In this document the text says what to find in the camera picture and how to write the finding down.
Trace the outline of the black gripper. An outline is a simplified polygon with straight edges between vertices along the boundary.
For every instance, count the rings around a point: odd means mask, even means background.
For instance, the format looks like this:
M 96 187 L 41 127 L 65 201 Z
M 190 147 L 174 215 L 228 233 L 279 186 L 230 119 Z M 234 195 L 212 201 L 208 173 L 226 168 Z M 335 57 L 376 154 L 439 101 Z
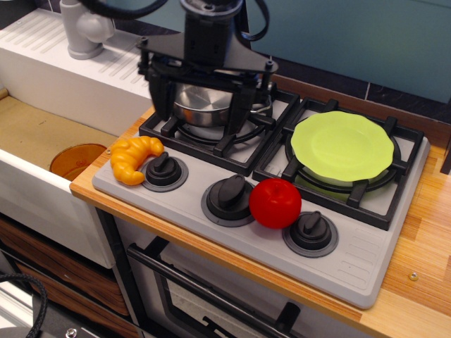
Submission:
M 210 88 L 241 86 L 230 102 L 225 136 L 235 135 L 242 129 L 255 102 L 257 88 L 268 87 L 272 74 L 278 70 L 275 61 L 248 49 L 236 37 L 231 38 L 219 65 L 207 63 L 205 56 L 189 59 L 184 51 L 184 35 L 141 37 L 136 47 L 140 50 L 138 73 L 149 82 L 156 114 L 164 121 L 173 115 L 173 82 Z

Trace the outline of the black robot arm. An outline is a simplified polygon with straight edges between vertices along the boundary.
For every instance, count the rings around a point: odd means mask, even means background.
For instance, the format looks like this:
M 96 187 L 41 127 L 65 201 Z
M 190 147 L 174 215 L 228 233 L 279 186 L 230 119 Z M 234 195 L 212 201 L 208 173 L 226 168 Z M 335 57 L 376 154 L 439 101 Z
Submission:
M 253 104 L 270 94 L 272 75 L 278 65 L 247 48 L 245 42 L 261 39 L 242 31 L 243 1 L 181 1 L 185 30 L 174 35 L 144 37 L 138 43 L 140 74 L 149 83 L 157 115 L 173 114 L 177 84 L 183 83 L 230 92 L 225 135 L 237 134 Z

